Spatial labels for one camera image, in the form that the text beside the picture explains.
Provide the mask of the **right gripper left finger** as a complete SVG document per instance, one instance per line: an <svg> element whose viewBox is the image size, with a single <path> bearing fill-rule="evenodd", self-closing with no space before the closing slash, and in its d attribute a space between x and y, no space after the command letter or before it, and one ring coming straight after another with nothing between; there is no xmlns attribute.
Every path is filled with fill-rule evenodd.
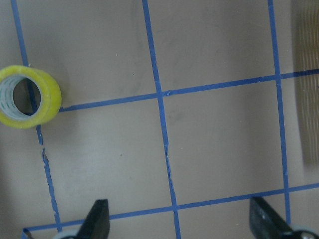
<svg viewBox="0 0 319 239"><path fill-rule="evenodd" d="M96 200L82 226L77 239L107 239L110 232L109 204L107 199Z"/></svg>

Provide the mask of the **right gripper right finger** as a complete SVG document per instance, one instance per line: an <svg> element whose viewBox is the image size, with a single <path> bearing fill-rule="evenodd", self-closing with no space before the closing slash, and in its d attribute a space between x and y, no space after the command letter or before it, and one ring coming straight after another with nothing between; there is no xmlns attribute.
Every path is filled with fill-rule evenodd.
<svg viewBox="0 0 319 239"><path fill-rule="evenodd" d="M262 197L252 197L249 205L249 227L256 239L297 239L283 218Z"/></svg>

